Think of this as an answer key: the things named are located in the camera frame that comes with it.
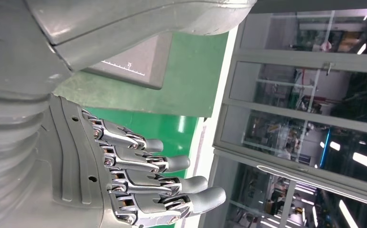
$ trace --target screw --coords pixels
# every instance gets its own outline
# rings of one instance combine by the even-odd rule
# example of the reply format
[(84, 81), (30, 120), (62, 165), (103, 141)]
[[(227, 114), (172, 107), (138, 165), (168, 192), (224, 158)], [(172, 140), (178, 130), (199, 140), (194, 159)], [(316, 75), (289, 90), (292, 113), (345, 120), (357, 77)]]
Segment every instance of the screw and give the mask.
[(99, 136), (99, 130), (95, 130), (94, 131), (94, 138), (98, 138), (98, 136)]
[(179, 219), (180, 219), (180, 216), (179, 215), (172, 217), (171, 220), (168, 222), (168, 225), (174, 224)]
[(104, 165), (112, 165), (112, 161), (109, 159), (105, 159)]
[(126, 222), (130, 223), (130, 224), (133, 224), (134, 223), (134, 219), (132, 216), (128, 216), (126, 218), (124, 218), (123, 220), (125, 220)]

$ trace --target metal door frame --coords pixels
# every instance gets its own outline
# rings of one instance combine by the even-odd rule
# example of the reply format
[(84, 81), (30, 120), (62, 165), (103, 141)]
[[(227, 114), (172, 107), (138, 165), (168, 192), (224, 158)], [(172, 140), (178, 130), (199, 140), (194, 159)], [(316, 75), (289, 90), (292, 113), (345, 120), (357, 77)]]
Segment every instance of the metal door frame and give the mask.
[[(355, 8), (367, 8), (366, 2), (364, 2), (364, 6), (366, 7), (361, 7), (359, 5), (355, 6)], [(288, 6), (288, 8), (289, 7), (292, 7), (291, 11), (294, 11), (294, 7), (292, 5)], [(315, 169), (304, 164), (287, 161), (278, 157), (274, 157), (259, 151), (255, 151), (221, 140), (226, 119), (226, 113), (228, 107), (230, 106), (242, 107), (271, 114), (279, 114), (292, 118), (314, 121), (322, 124), (339, 126), (367, 133), (367, 123), (364, 122), (347, 120), (332, 116), (324, 116), (319, 114), (311, 114), (297, 110), (279, 108), (230, 98), (229, 95), (231, 92), (237, 62), (277, 64), (317, 69), (325, 69), (327, 63), (333, 63), (331, 68), (333, 70), (367, 72), (367, 55), (240, 48), (243, 31), (245, 28), (245, 22), (246, 21), (242, 22), (239, 26), (234, 53), (228, 72), (223, 105), (221, 107), (216, 135), (214, 139), (214, 146), (219, 149), (219, 151), (216, 152), (216, 155), (224, 156), (229, 159), (233, 159), (235, 161), (249, 165), (254, 164), (254, 162), (263, 163), (266, 166), (275, 167), (278, 170), (291, 173), (291, 175), (294, 177), (309, 180), (313, 183), (319, 183), (323, 187), (326, 186), (328, 188), (331, 188), (335, 190), (337, 194), (341, 193), (343, 195), (348, 195), (348, 197), (357, 197), (359, 198), (357, 200), (367, 203), (367, 182), (332, 173), (329, 171)]]

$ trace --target gray machine casing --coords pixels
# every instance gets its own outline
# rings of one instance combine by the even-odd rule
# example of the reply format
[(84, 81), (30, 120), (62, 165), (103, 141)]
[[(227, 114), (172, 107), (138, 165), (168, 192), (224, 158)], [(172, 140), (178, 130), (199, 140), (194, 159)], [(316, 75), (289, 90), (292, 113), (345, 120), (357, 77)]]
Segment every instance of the gray machine casing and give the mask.
[[(15, 182), (22, 188), (3, 199), (9, 204), (8, 210), (17, 209), (14, 213), (0, 212), (0, 228), (9, 224), (13, 228), (55, 228), (60, 224), (79, 228), (131, 227), (114, 216), (107, 193), (110, 173), (103, 166), (103, 153), (92, 135), (92, 124), (83, 118), (80, 106), (52, 96), (40, 129), (28, 139), (37, 141), (36, 149), (24, 161), (28, 168), (22, 165), (22, 172), (13, 170), (2, 177), (7, 184)], [(13, 198), (17, 190), (23, 193)]]
[(0, 0), (0, 228), (131, 227), (113, 214), (91, 124), (50, 93), (159, 33), (226, 32), (254, 2)]

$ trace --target green floor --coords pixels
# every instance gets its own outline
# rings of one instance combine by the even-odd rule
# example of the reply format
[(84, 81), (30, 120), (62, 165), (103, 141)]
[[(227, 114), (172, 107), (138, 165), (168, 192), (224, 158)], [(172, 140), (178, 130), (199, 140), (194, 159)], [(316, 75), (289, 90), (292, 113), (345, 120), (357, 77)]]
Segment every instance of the green floor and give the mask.
[(210, 117), (227, 37), (175, 33), (161, 90), (77, 72), (55, 94), (82, 106)]

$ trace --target hole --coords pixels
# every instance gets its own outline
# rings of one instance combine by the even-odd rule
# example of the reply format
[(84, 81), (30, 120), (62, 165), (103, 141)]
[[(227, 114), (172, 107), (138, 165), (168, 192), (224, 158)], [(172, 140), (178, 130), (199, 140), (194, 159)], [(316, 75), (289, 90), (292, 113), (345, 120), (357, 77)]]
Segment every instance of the hole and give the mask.
[(88, 177), (88, 179), (90, 180), (90, 181), (92, 181), (92, 182), (97, 182), (97, 178), (96, 177), (94, 177), (94, 176), (89, 176)]

